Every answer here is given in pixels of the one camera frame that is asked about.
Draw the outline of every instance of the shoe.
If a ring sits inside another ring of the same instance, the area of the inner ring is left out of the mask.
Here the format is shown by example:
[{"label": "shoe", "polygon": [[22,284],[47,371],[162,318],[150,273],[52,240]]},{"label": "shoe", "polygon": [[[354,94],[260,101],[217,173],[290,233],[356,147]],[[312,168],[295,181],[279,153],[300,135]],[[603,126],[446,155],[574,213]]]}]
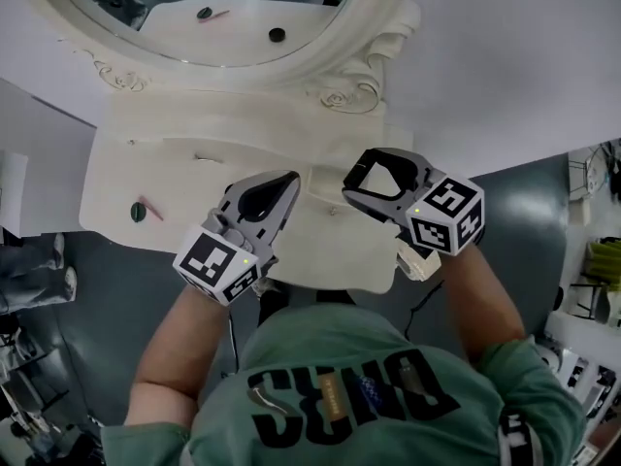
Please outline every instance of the shoe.
[{"label": "shoe", "polygon": [[67,302],[76,300],[76,292],[78,291],[78,273],[72,267],[68,267],[65,273],[65,290],[67,292]]},{"label": "shoe", "polygon": [[56,269],[65,267],[65,235],[56,233],[54,237],[54,260],[56,261]]},{"label": "shoe", "polygon": [[275,282],[271,278],[261,278],[258,282],[252,285],[252,290],[256,295],[256,298],[261,300],[261,297],[266,291],[277,291],[278,293],[284,293],[282,283]]}]

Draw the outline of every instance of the person's right arm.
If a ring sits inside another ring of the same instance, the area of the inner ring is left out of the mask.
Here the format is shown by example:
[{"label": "person's right arm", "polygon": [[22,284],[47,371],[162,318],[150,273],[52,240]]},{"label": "person's right arm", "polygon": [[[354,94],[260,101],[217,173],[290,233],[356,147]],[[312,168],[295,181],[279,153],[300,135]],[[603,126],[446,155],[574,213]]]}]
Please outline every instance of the person's right arm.
[{"label": "person's right arm", "polygon": [[444,257],[442,270],[469,360],[537,433],[545,465],[566,466],[584,434],[582,407],[525,340],[520,314],[476,246]]}]

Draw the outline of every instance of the mirror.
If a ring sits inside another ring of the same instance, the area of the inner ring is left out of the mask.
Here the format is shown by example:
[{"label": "mirror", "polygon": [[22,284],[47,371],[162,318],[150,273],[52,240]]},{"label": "mirror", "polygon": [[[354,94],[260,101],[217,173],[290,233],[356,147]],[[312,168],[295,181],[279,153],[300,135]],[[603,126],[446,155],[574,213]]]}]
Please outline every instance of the mirror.
[{"label": "mirror", "polygon": [[143,49],[214,67],[263,64],[316,39],[346,0],[72,0]]}]

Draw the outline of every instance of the vanity table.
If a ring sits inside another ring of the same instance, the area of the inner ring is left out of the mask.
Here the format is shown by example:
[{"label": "vanity table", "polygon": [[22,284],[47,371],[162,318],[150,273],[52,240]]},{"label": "vanity table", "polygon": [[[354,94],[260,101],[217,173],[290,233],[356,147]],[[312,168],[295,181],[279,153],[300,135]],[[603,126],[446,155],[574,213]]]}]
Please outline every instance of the vanity table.
[{"label": "vanity table", "polygon": [[[182,0],[153,7],[140,30],[92,0],[30,1],[114,89],[88,164],[85,229],[176,252],[229,184],[295,170],[303,192],[270,276],[318,289],[390,288],[396,227],[350,208],[341,188],[364,150],[411,149],[385,132],[383,64],[419,25],[413,1]],[[228,13],[202,22],[207,7]],[[270,40],[275,28],[283,41]],[[373,189],[391,183],[379,175]],[[163,220],[132,220],[140,196]]]}]

